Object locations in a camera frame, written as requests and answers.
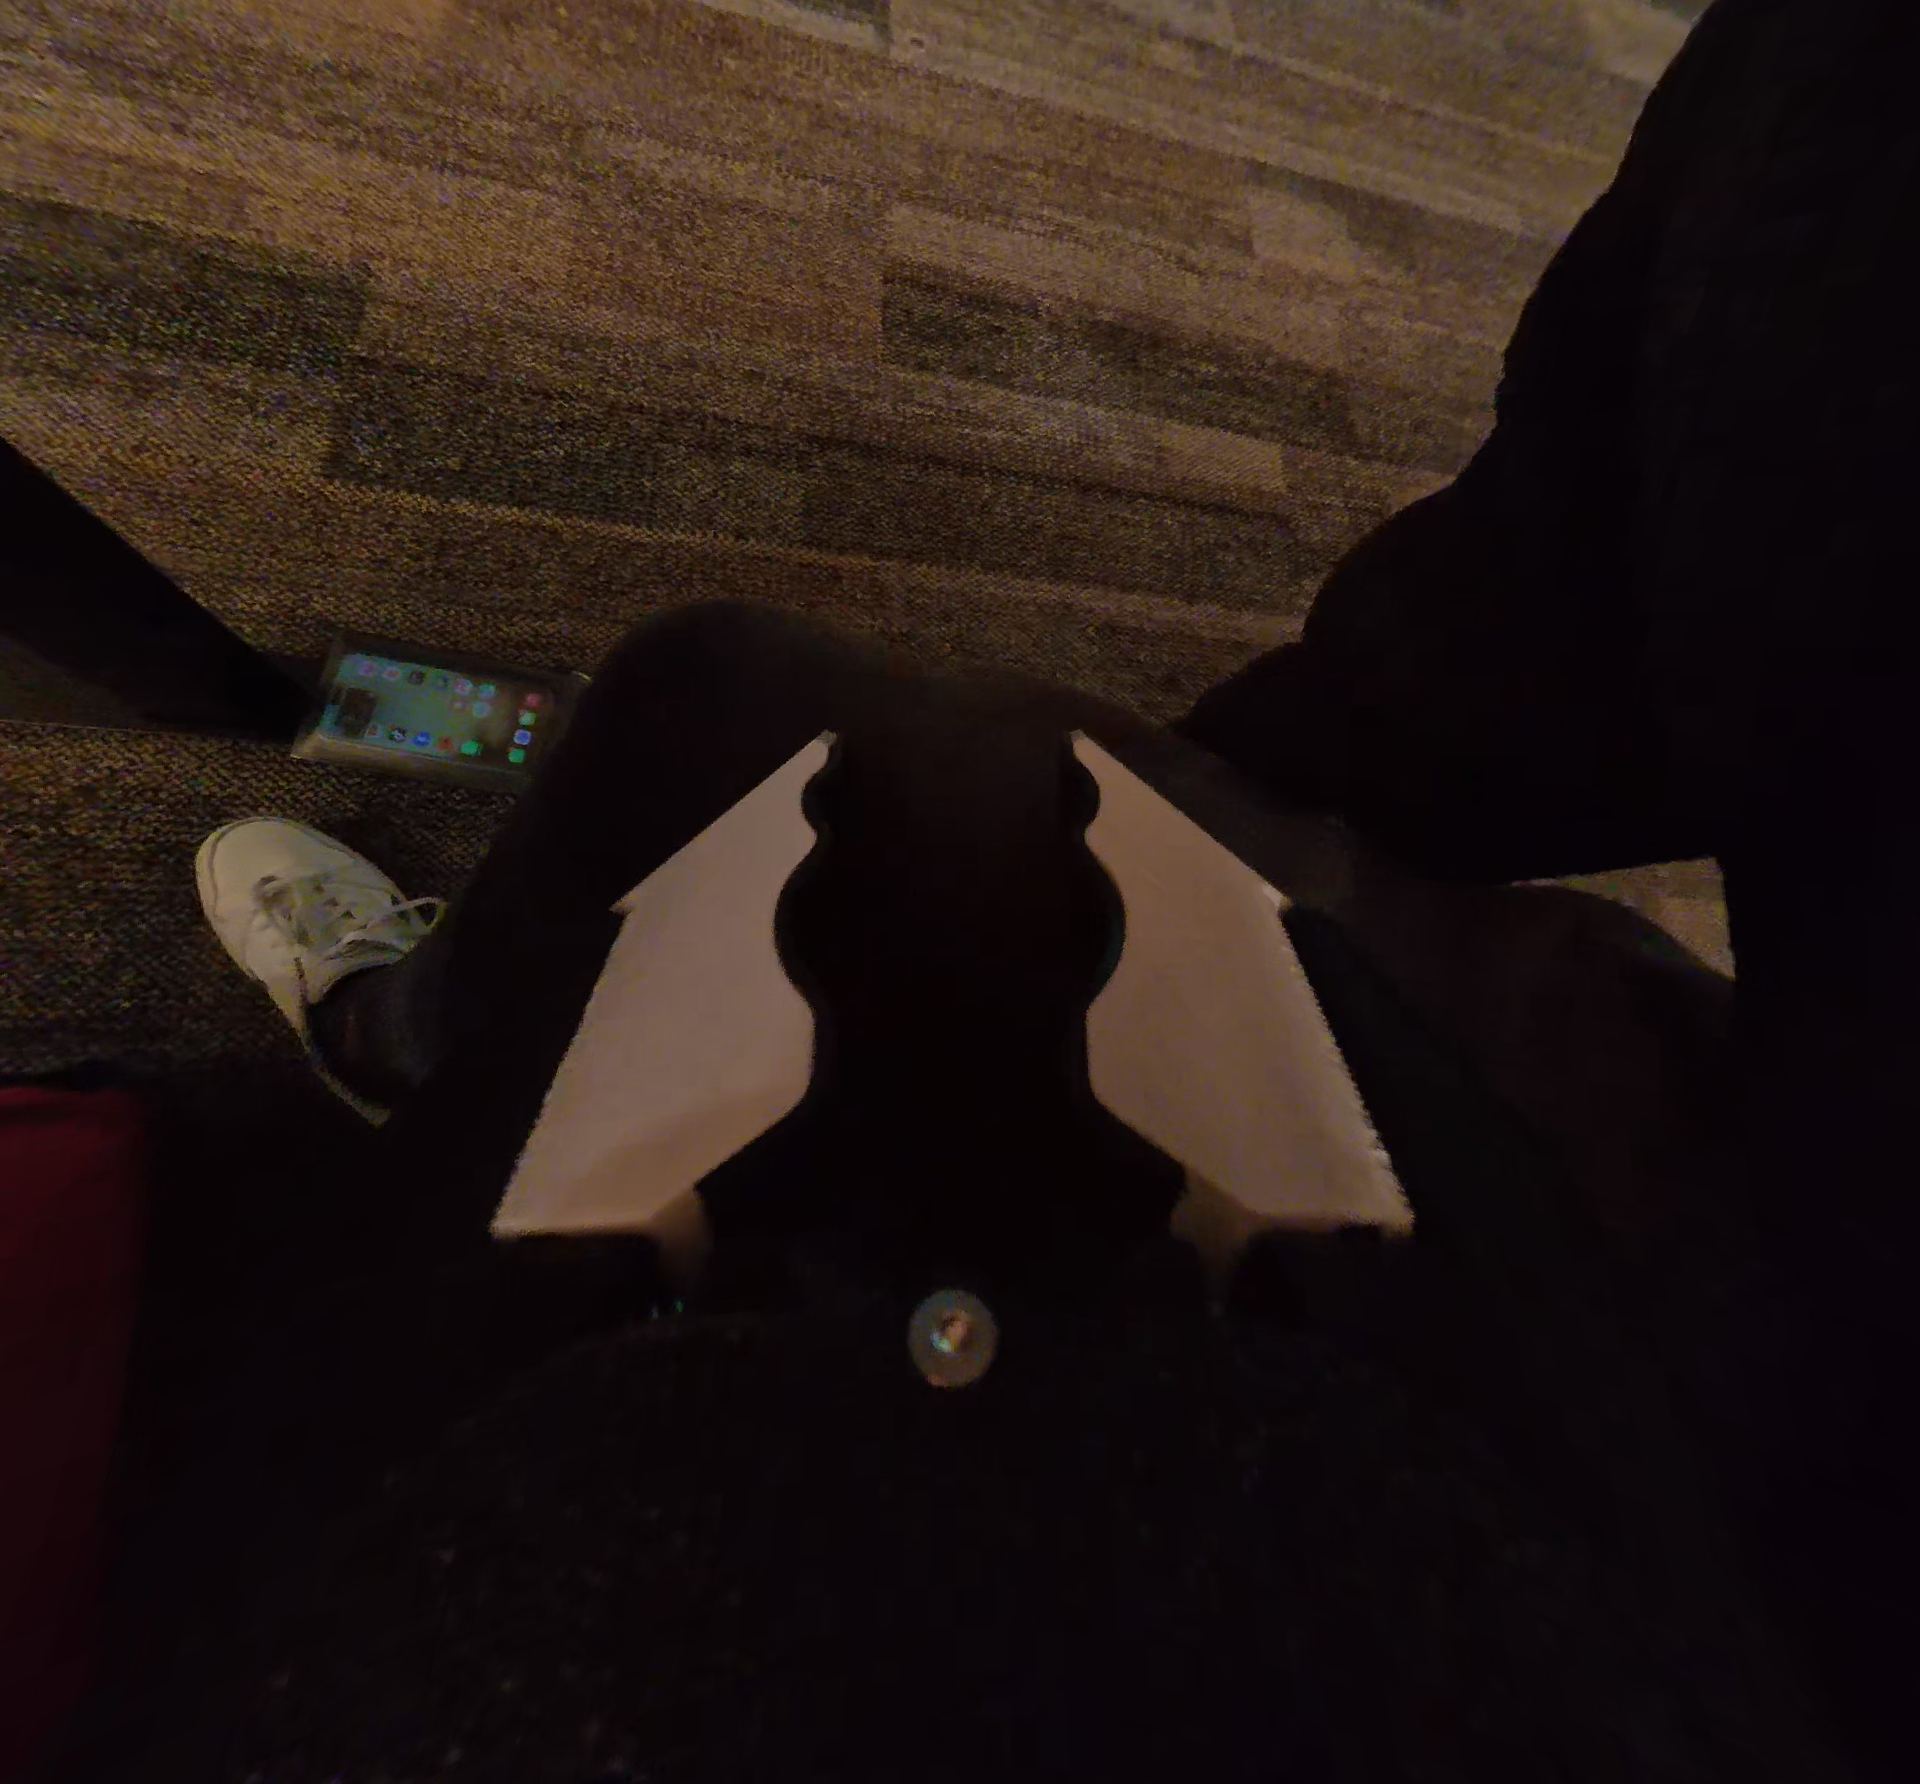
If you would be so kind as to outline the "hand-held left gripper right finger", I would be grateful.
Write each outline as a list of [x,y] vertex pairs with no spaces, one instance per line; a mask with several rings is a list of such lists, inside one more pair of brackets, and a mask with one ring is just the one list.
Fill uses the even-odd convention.
[[1285,925],[1291,899],[1083,732],[1116,896],[1091,1098],[1182,1174],[1169,1228],[1225,1289],[1279,1241],[1408,1243],[1414,1210]]

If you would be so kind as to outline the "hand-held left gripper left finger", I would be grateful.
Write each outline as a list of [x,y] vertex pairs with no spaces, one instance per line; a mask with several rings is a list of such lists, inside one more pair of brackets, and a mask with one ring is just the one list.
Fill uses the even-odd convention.
[[817,1011],[777,945],[786,887],[818,849],[804,799],[818,733],[614,904],[619,929],[489,1220],[496,1243],[711,1243],[701,1182],[791,1115]]

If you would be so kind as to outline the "smartphone with lit screen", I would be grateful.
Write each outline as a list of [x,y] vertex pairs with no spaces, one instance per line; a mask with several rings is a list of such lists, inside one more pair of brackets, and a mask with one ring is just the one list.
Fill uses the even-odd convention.
[[516,793],[551,759],[588,687],[578,669],[500,666],[447,645],[339,631],[287,753],[300,762]]

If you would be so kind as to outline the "white sneaker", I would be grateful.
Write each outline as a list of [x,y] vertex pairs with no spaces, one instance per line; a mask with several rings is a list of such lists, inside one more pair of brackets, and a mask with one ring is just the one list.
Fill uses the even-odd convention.
[[347,845],[276,815],[212,830],[193,872],[209,930],[269,997],[321,1080],[367,1124],[387,1124],[391,1099],[342,1075],[312,1018],[347,980],[413,956],[439,929],[444,899],[410,896]]

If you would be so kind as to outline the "red cloth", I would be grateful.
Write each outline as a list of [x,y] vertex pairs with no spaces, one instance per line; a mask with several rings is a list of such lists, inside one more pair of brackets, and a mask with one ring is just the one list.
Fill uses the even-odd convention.
[[149,1240],[120,1089],[2,1092],[2,1778],[40,1780],[92,1677]]

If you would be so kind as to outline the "person's right leg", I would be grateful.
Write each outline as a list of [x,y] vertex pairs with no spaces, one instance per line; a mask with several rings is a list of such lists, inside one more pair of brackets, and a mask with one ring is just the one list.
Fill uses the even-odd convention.
[[1182,733],[1433,875],[1714,858],[1742,969],[1917,956],[1917,0],[1714,0],[1496,421]]

